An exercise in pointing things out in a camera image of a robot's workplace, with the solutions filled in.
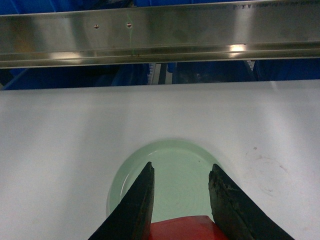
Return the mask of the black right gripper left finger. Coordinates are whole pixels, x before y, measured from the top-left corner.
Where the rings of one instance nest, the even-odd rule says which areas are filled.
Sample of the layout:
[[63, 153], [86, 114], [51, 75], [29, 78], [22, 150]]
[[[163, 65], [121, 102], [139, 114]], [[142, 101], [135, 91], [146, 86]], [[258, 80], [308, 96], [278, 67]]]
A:
[[147, 240], [155, 196], [155, 169], [147, 162], [118, 206], [89, 237], [91, 240]]

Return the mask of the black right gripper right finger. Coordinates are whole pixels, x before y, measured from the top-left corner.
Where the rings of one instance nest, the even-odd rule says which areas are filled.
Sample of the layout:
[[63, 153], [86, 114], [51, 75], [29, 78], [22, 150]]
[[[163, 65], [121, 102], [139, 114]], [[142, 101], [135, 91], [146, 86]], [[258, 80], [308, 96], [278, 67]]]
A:
[[208, 176], [211, 213], [230, 240], [292, 240], [218, 165]]

